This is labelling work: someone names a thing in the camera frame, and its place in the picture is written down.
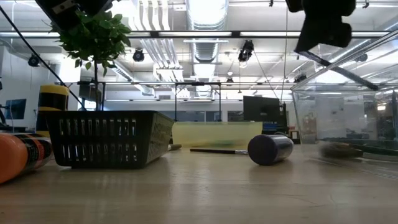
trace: computer screen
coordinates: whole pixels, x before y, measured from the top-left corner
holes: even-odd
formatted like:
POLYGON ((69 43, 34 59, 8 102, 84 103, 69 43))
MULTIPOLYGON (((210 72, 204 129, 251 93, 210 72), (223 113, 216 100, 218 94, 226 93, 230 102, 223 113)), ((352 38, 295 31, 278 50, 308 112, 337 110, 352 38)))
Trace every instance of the computer screen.
POLYGON ((7 100, 6 106, 9 107, 6 110, 6 119, 24 119, 26 99, 23 100, 7 100))
POLYGON ((243 96, 243 116, 245 121, 280 121, 280 103, 276 98, 243 96))

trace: table surface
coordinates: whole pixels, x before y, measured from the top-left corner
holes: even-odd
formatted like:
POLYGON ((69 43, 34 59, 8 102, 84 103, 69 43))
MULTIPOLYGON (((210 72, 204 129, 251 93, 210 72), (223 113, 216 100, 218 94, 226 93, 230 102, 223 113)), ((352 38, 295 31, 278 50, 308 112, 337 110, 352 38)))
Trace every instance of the table surface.
POLYGON ((303 157, 169 152, 143 170, 54 161, 0 186, 0 223, 396 223, 398 181, 303 157))

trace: glass tank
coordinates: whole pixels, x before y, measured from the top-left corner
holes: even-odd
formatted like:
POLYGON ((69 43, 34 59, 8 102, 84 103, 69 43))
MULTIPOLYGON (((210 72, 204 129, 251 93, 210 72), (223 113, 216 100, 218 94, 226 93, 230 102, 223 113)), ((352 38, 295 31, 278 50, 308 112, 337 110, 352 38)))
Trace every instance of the glass tank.
POLYGON ((292 88, 306 156, 398 178, 397 52, 394 31, 292 88))

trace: orange bottle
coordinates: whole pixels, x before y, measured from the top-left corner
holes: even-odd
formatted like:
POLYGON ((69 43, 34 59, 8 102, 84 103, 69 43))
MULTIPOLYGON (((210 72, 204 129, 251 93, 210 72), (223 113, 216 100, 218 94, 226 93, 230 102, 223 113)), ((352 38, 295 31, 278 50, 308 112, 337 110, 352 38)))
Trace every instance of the orange bottle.
POLYGON ((46 165, 51 154, 50 140, 41 135, 0 133, 0 184, 46 165))

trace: green plant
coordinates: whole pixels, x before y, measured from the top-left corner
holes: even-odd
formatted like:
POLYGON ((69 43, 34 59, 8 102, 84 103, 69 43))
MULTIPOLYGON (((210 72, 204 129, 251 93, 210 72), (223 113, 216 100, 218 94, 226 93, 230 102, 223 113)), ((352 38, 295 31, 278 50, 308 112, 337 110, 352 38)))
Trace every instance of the green plant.
MULTIPOLYGON (((95 16, 86 15, 77 11, 80 23, 71 30, 62 31, 57 26, 52 26, 52 31, 60 34, 60 45, 68 52, 68 56, 76 59, 75 67, 83 65, 89 70, 94 66, 95 90, 98 91, 98 65, 104 68, 103 76, 108 68, 116 68, 114 60, 125 54, 124 44, 131 47, 126 34, 131 32, 122 22, 123 16, 112 12, 102 12, 95 16)), ((96 110, 99 108, 96 96, 96 110)))

